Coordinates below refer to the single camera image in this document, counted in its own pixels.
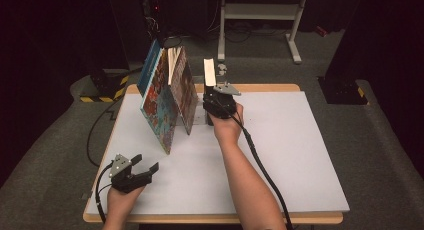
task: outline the white metal frame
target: white metal frame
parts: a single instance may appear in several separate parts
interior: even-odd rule
[[[267,19],[293,20],[290,33],[286,34],[287,43],[296,64],[302,63],[294,38],[305,8],[306,0],[299,4],[226,4],[221,0],[221,25],[218,43],[218,61],[225,60],[225,20],[226,19]]]

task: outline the cable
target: cable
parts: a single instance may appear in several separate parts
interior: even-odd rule
[[[100,190],[99,190],[99,193],[101,193],[105,188],[107,188],[107,187],[110,187],[110,186],[112,186],[112,184],[110,183],[110,184],[108,184],[108,185],[106,185],[106,186],[104,186],[104,187],[102,187]]]
[[[100,201],[99,185],[100,185],[100,180],[102,179],[103,174],[106,172],[106,170],[108,170],[109,168],[112,168],[112,165],[113,165],[113,161],[102,170],[96,182],[96,192],[95,192],[96,205],[97,205],[97,209],[99,210],[99,215],[103,223],[106,222],[106,216],[105,216],[105,213],[103,212],[102,203]]]
[[[180,36],[180,35],[177,35],[177,36],[166,37],[164,39],[164,45],[166,45],[166,42],[168,40],[170,40],[170,39],[176,39],[176,38],[178,38],[179,39],[179,42],[176,43],[176,44],[174,44],[174,45],[171,45],[171,46],[165,46],[165,48],[174,48],[174,47],[179,46],[183,42],[183,37],[189,37],[189,36]]]
[[[250,31],[250,30],[247,30],[247,31],[244,31],[244,32],[243,31],[239,31],[239,30],[233,30],[233,31],[235,33],[246,34],[246,37],[243,38],[242,40],[232,40],[231,38],[227,37],[227,35],[225,35],[225,39],[228,40],[229,42],[232,42],[232,43],[242,43],[242,42],[246,41],[247,39],[249,39],[250,36],[252,35],[252,31]]]
[[[218,29],[220,26],[221,26],[221,25],[220,25],[220,24],[218,24],[216,27],[209,29],[209,30],[208,30],[208,33],[215,31],[215,30],[216,30],[216,29]]]
[[[117,102],[119,102],[119,100],[121,100],[122,97],[120,97],[119,99],[117,99],[115,102],[113,102],[111,105],[109,105],[109,107],[107,107],[100,115],[99,117],[97,117],[96,121],[93,123],[93,126],[91,126],[90,132],[88,133],[88,137],[87,137],[87,143],[86,143],[86,154],[87,154],[87,158],[88,160],[91,162],[91,164],[93,164],[96,167],[100,167],[100,164],[96,163],[93,161],[93,159],[91,159],[90,156],[90,139],[91,139],[91,135],[93,133],[94,127],[97,125],[97,123],[99,122],[100,118],[105,114],[105,113],[111,113],[111,116],[109,118],[109,120],[115,120],[116,118],[113,117],[115,111],[109,111],[109,109],[111,109]]]
[[[283,207],[284,210],[284,215],[286,217],[286,221],[287,221],[287,228],[288,230],[293,230],[293,225],[291,223],[290,220],[290,216],[288,214],[288,210],[287,210],[287,206],[286,203],[284,201],[283,196],[280,193],[280,190],[278,189],[277,185],[275,185],[274,181],[271,179],[271,177],[269,176],[268,172],[266,171],[264,165],[261,162],[261,159],[258,156],[258,153],[256,152],[256,148],[255,148],[255,144],[253,143],[252,137],[250,136],[249,132],[247,131],[247,129],[243,126],[243,124],[237,119],[235,118],[232,114],[230,114],[227,109],[225,109],[225,107],[218,101],[218,99],[216,99],[217,103],[220,105],[220,107],[227,112],[227,114],[234,120],[236,121],[236,123],[240,126],[240,128],[243,131],[243,134],[247,140],[247,143],[249,145],[250,151],[252,152],[253,158],[255,159],[256,163],[258,164],[259,168],[261,169],[262,173],[264,174],[266,180],[268,181],[268,183],[271,185],[272,189],[274,190],[275,194],[277,194],[278,199],[280,200],[281,206]]]
[[[114,77],[127,77],[127,76],[129,76],[133,73],[140,72],[142,68],[143,68],[143,66],[136,68],[136,69],[133,69],[133,70],[130,70],[130,71],[127,71],[127,72],[118,73],[118,74],[114,75]]]
[[[152,17],[145,17],[146,23],[147,23],[147,33],[149,34],[150,41],[153,41],[154,38],[158,35],[159,31],[159,24],[158,22],[152,18]]]
[[[277,36],[277,35],[282,35],[285,34],[287,32],[287,29],[282,30],[281,32],[277,32],[278,29],[274,29],[269,33],[261,33],[261,32],[255,32],[252,31],[252,36],[264,36],[264,37],[272,37],[272,36]]]
[[[209,27],[208,27],[208,29],[207,29],[207,31],[208,31],[208,32],[211,30],[211,28],[212,28],[213,24],[215,23],[216,16],[218,15],[218,9],[219,9],[219,6],[220,6],[219,2],[220,2],[220,1],[219,1],[219,0],[217,0],[217,2],[216,2],[216,8],[215,8],[215,14],[214,14],[214,16],[213,16],[213,19],[212,19],[211,24],[209,25]]]

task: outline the hand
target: hand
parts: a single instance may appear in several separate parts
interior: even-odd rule
[[[219,144],[222,146],[226,144],[237,144],[240,137],[241,128],[234,119],[220,119],[212,114],[209,114],[213,125],[215,137],[218,139]],[[237,103],[237,113],[234,117],[243,123],[243,106]]]
[[[103,229],[124,229],[127,217],[145,186],[123,193],[111,187],[107,194],[107,217]]]

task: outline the black cable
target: black cable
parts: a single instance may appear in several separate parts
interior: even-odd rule
[[[172,37],[167,37],[167,38],[165,38],[165,39],[164,39],[164,45],[166,45],[166,42],[167,42],[168,40],[170,40],[170,39],[175,39],[175,38],[178,38],[178,39],[179,39],[179,42],[178,42],[178,43],[176,43],[176,44],[174,44],[174,45],[171,45],[171,46],[165,46],[165,48],[174,48],[174,47],[179,46],[179,45],[183,42],[183,37],[184,37],[184,36],[177,35],[177,36],[172,36]]]
[[[127,76],[129,76],[129,75],[131,75],[131,74],[133,74],[133,73],[140,72],[142,68],[143,68],[143,66],[138,67],[138,68],[133,69],[133,70],[129,70],[129,71],[127,71],[127,72],[117,73],[117,74],[115,74],[115,75],[113,75],[113,76],[114,76],[114,77],[123,77],[123,78],[124,78],[124,77],[127,77]]]
[[[106,185],[106,186],[102,187],[102,188],[99,190],[99,193],[101,193],[101,192],[102,192],[105,188],[110,187],[110,186],[112,186],[112,183],[110,183],[110,184],[108,184],[108,185]]]
[[[215,23],[215,20],[216,20],[216,16],[218,15],[218,10],[219,10],[219,7],[220,6],[221,6],[221,1],[220,0],[216,0],[215,14],[213,16],[213,19],[212,19],[211,24],[209,25],[209,27],[208,27],[208,29],[206,31],[209,32],[212,29],[212,26],[213,26],[213,24]]]
[[[120,97],[119,99],[115,100],[112,104],[110,104],[109,107],[107,107],[100,115],[99,117],[97,117],[96,121],[93,123],[93,126],[91,126],[90,132],[88,133],[88,137],[87,137],[87,143],[86,143],[86,154],[88,157],[88,160],[96,167],[100,167],[100,164],[96,163],[93,161],[93,159],[91,159],[90,156],[90,139],[91,139],[91,135],[93,133],[94,127],[97,125],[97,123],[99,122],[100,118],[105,114],[105,113],[111,113],[111,116],[109,118],[109,120],[115,120],[116,118],[113,117],[115,111],[109,111],[109,109],[111,109],[117,102],[119,102],[119,100],[121,100],[122,97]]]
[[[227,36],[227,34],[226,34],[224,36],[225,39],[228,40],[229,42],[232,42],[232,43],[242,43],[242,42],[245,42],[245,41],[247,41],[250,38],[250,36],[252,34],[252,31],[250,29],[234,29],[234,30],[230,30],[229,32],[246,34],[246,36],[243,39],[241,39],[241,40],[233,40],[229,36]]]
[[[255,144],[253,143],[252,137],[250,136],[249,132],[247,131],[247,129],[243,126],[243,124],[237,119],[235,118],[232,114],[230,114],[227,109],[225,109],[225,107],[218,101],[218,99],[216,99],[217,103],[221,106],[221,108],[227,112],[227,114],[234,120],[236,121],[236,123],[240,126],[240,128],[243,131],[243,134],[247,140],[247,143],[249,145],[250,151],[252,152],[253,158],[255,159],[256,163],[258,164],[259,168],[261,169],[262,173],[264,174],[266,180],[268,181],[268,183],[271,185],[272,189],[274,190],[275,194],[277,194],[278,199],[280,200],[281,206],[283,207],[284,210],[284,215],[286,217],[286,221],[287,221],[287,228],[288,230],[293,230],[293,225],[291,223],[290,220],[290,216],[289,216],[289,212],[287,210],[287,206],[286,203],[284,201],[283,196],[280,193],[280,190],[278,189],[277,185],[275,185],[274,181],[271,179],[271,177],[269,176],[268,172],[266,171],[264,165],[261,162],[261,159],[258,156],[258,153],[256,152],[256,148],[255,148]]]
[[[282,35],[287,33],[287,29],[286,30],[282,30],[281,32],[278,32],[279,30],[274,29],[271,32],[256,32],[256,31],[252,31],[252,36],[263,36],[263,37],[272,37],[272,36],[277,36],[277,35]]]
[[[97,205],[97,209],[99,210],[99,215],[100,215],[100,218],[102,219],[103,223],[106,222],[106,216],[105,216],[105,213],[103,212],[102,203],[100,201],[99,185],[100,185],[100,180],[102,179],[103,174],[106,172],[106,170],[111,168],[112,165],[113,165],[113,161],[102,170],[102,172],[100,173],[99,177],[97,178],[97,182],[96,182],[96,192],[95,192],[96,205]]]

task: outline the book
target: book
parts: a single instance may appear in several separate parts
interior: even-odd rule
[[[168,85],[170,86],[174,100],[177,103],[181,120],[183,121],[187,134],[190,135],[198,102],[190,64],[188,62],[184,46],[179,47],[176,51],[171,48],[168,50],[176,53],[171,57],[171,59],[174,58],[176,60],[174,61],[175,64],[173,64],[172,69],[169,71],[169,74],[172,77],[170,78]]]
[[[167,154],[171,152],[177,120],[190,134],[197,93],[184,47],[158,48],[153,42],[137,87],[140,110]]]

